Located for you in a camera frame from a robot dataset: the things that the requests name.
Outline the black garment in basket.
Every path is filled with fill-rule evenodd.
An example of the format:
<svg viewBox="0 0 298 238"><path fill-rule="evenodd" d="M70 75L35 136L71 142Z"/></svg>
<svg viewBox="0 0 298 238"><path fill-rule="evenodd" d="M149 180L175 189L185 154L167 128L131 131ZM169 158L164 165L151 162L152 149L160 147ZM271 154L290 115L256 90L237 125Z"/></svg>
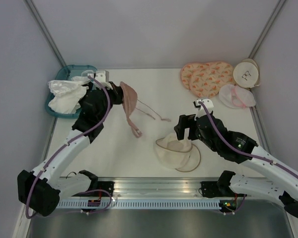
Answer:
<svg viewBox="0 0 298 238"><path fill-rule="evenodd" d="M85 87L87 91L92 91L94 84L92 82L89 82L88 84L84 84L83 87Z"/></svg>

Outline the floral heart laundry bag front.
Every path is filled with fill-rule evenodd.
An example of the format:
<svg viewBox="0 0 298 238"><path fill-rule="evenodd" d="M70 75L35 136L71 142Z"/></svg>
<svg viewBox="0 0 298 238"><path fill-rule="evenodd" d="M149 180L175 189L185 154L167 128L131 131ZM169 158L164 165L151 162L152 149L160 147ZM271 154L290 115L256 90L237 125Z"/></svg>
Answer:
<svg viewBox="0 0 298 238"><path fill-rule="evenodd" d="M198 98L214 97L223 86L234 85L233 66L227 62L193 63L192 67L189 88Z"/></svg>

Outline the teal plastic basket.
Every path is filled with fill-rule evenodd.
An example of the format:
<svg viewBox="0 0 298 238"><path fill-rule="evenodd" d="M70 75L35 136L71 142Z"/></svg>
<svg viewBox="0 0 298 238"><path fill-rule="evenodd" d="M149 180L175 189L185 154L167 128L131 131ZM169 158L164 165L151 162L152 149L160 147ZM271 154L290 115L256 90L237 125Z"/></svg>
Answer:
<svg viewBox="0 0 298 238"><path fill-rule="evenodd" d="M55 80L70 80L74 76L81 76L85 70L93 70L95 72L97 71L97 68L92 65L66 65L58 71L57 75L55 76ZM79 117L81 109L77 109L71 114L61 114L53 111L48 104L52 99L54 99L54 97L55 96L51 92L47 96L45 110L48 114L62 119L77 119Z"/></svg>

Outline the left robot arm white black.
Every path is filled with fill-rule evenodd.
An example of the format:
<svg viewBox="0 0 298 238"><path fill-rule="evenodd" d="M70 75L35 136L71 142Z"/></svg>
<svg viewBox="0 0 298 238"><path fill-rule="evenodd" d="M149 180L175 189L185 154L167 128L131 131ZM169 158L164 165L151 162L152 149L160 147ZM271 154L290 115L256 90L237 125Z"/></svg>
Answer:
<svg viewBox="0 0 298 238"><path fill-rule="evenodd" d="M70 163L100 134L113 105L123 103L121 86L112 83L107 89L96 80L93 83L99 87L82 98L79 117L62 146L49 159L31 171L22 170L17 176L18 199L25 205L28 219L37 214L50 215L63 199L83 193L94 196L98 192L98 177L87 170L61 178Z"/></svg>

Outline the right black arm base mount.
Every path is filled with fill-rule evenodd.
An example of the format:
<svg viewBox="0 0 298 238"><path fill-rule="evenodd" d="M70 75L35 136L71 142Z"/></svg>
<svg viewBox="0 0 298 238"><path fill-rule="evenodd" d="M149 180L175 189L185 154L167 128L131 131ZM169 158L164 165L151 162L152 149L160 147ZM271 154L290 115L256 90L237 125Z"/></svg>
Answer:
<svg viewBox="0 0 298 238"><path fill-rule="evenodd" d="M199 188L199 192L203 197L206 198L216 198L216 197L228 197L229 193L224 191L220 191L217 186L216 181L202 181L200 182L201 187Z"/></svg>

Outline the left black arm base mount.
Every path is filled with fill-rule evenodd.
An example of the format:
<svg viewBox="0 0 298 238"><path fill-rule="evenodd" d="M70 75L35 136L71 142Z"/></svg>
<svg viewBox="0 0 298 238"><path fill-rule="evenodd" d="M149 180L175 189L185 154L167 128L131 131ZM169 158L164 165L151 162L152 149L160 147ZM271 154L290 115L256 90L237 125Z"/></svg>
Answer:
<svg viewBox="0 0 298 238"><path fill-rule="evenodd" d="M114 192L114 181L99 181L96 188L89 188L87 192L81 192L73 197L109 197Z"/></svg>

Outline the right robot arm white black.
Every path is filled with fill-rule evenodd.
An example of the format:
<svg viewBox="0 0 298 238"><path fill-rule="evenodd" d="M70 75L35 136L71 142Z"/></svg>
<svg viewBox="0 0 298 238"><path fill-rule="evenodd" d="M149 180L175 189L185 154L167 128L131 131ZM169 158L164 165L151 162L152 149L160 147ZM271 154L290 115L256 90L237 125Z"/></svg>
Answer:
<svg viewBox="0 0 298 238"><path fill-rule="evenodd" d="M228 130L213 115L199 118L181 115L174 127L178 140L184 139L185 129L189 129L190 140L200 140L225 160L251 168L268 179L263 182L224 171L217 182L219 194L246 194L271 200L298 218L298 171L276 159L247 135Z"/></svg>

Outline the pink satin bra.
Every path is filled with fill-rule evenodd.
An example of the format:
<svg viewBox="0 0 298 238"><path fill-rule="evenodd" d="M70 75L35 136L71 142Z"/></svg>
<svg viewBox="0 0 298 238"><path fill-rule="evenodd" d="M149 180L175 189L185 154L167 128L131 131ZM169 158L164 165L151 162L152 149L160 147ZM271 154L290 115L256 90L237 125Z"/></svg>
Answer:
<svg viewBox="0 0 298 238"><path fill-rule="evenodd" d="M148 116L148 117L152 118L153 120L155 120L155 117L153 117L151 114L137 108L137 103L138 102L141 103L142 105L146 106L147 108L149 108L152 112L154 112L160 118L161 121L171 122L171 119L163 118L160 114L158 114L150 106L148 106L147 104L140 101L138 99L138 95L137 95L136 91L131 86L129 86L128 84L126 84L124 82L120 82L120 87L122 88L122 91L123 91L123 103L122 103L122 105L123 105L123 110L124 110L125 115L126 115L126 121L127 121L128 125L130 126L133 135L136 138L140 138L142 136L142 132L139 130L139 128L130 119L130 116L132 115L134 110L138 110L141 113L145 114L146 116Z"/></svg>

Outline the white bra in basket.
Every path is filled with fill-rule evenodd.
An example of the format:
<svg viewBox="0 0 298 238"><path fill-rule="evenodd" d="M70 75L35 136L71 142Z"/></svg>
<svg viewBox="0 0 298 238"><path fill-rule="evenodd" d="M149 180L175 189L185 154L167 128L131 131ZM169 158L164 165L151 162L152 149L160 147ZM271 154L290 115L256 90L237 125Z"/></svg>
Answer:
<svg viewBox="0 0 298 238"><path fill-rule="evenodd" d="M94 78L93 70L86 70L80 76L70 76L69 80L51 80L48 82L50 92L54 98L48 107L59 114L72 114L80 108L79 101L89 89L88 84Z"/></svg>

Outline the aluminium rail front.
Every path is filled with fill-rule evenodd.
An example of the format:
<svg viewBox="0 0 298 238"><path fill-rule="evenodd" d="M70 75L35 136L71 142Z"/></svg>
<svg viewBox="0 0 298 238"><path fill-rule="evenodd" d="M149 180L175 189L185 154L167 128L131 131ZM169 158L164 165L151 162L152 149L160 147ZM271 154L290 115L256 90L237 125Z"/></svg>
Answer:
<svg viewBox="0 0 298 238"><path fill-rule="evenodd" d="M114 181L113 194L125 198L193 198L202 195L199 192L202 181L216 181L218 178L99 178L98 181ZM278 199L284 194L284 189L265 178L247 178L238 176L233 181L233 190L238 197L246 195L258 199ZM220 191L229 193L226 187L219 188Z"/></svg>

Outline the floral heart laundry bag back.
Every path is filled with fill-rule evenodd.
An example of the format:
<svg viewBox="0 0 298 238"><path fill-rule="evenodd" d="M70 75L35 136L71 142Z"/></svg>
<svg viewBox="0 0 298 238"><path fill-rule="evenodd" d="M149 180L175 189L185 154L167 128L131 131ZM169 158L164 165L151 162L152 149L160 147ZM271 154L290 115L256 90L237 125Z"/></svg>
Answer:
<svg viewBox="0 0 298 238"><path fill-rule="evenodd" d="M180 80L186 89L190 89L189 82L192 78L194 72L204 72L210 71L214 73L219 73L221 68L225 66L230 66L224 61L214 61L214 62L190 62L182 67L180 70Z"/></svg>

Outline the white mesh bag pink trim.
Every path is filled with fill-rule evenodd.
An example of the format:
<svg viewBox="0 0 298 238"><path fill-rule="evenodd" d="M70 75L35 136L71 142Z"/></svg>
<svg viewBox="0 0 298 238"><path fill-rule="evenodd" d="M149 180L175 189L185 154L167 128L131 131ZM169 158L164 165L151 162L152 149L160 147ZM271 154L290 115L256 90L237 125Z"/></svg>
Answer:
<svg viewBox="0 0 298 238"><path fill-rule="evenodd" d="M227 107L232 109L244 109L256 105L253 94L237 85L225 85L219 91L219 99Z"/></svg>

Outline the round mesh laundry bag glasses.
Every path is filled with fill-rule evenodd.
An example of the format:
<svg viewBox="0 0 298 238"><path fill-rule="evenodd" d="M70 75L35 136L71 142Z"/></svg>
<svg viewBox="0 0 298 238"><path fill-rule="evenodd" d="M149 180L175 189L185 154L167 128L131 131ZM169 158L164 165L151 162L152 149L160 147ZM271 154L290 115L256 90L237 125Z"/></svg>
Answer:
<svg viewBox="0 0 298 238"><path fill-rule="evenodd" d="M181 173L196 170L202 160L201 153L190 140L178 140L176 133L157 139L153 145L159 163L168 169Z"/></svg>

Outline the floral heart laundry bag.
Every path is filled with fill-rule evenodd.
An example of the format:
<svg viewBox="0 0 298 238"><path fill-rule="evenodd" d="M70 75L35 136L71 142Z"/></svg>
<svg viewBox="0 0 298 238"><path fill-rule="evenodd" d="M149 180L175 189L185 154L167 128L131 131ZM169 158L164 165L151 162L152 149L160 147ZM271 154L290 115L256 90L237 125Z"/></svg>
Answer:
<svg viewBox="0 0 298 238"><path fill-rule="evenodd" d="M234 85L233 66L227 62L193 63L192 67L189 88L198 98L214 97L223 86Z"/></svg>
<svg viewBox="0 0 298 238"><path fill-rule="evenodd" d="M189 82L192 78L194 72L204 72L210 71L214 73L219 73L221 68L225 66L230 66L224 61L214 61L214 62L190 62L182 67L180 70L180 80L186 89L190 89Z"/></svg>

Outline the round mesh bag at corner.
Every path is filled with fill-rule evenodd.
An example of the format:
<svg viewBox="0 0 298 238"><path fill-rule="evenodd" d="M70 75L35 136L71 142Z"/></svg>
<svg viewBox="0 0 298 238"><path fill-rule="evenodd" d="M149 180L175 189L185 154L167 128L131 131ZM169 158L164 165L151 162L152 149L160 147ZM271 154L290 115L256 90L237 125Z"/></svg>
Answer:
<svg viewBox="0 0 298 238"><path fill-rule="evenodd" d="M233 69L233 80L236 85L244 89L260 86L259 66L253 59L244 59Z"/></svg>

